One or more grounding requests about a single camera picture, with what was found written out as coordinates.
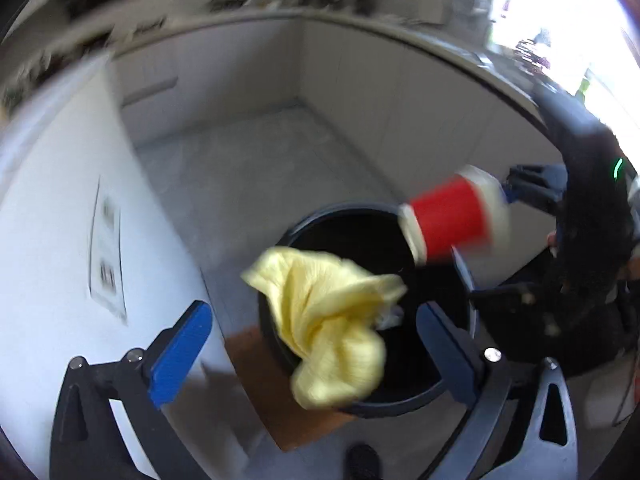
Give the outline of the yellow cloth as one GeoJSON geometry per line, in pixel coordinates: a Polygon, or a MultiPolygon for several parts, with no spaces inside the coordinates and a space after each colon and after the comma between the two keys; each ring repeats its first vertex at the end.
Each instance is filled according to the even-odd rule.
{"type": "Polygon", "coordinates": [[[271,247],[242,279],[266,297],[277,335],[300,359],[291,378],[298,405],[342,408],[380,384],[386,348],[375,326],[405,295],[400,276],[327,252],[271,247]]]}

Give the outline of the red paper cup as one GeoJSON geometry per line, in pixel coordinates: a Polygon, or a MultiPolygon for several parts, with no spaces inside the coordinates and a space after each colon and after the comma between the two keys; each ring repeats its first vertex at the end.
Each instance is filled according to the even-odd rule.
{"type": "Polygon", "coordinates": [[[503,250],[509,244],[509,202],[502,183],[474,166],[401,205],[398,222],[418,266],[446,259],[454,248],[503,250]]]}

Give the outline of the black trash bin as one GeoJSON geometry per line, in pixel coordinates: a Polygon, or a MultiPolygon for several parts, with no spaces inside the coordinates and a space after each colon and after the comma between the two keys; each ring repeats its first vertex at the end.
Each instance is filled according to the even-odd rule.
{"type": "Polygon", "coordinates": [[[385,204],[338,204],[291,226],[243,274],[259,326],[305,410],[362,418],[423,408],[444,383],[416,327],[433,301],[474,334],[471,279],[459,255],[418,266],[385,204]]]}

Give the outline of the brown cardboard mat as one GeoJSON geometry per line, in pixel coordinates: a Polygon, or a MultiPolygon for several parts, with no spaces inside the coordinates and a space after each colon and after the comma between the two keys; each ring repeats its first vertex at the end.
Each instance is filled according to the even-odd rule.
{"type": "Polygon", "coordinates": [[[307,411],[294,400],[290,378],[257,326],[231,335],[224,348],[260,421],[282,452],[316,442],[356,417],[339,411],[307,411]]]}

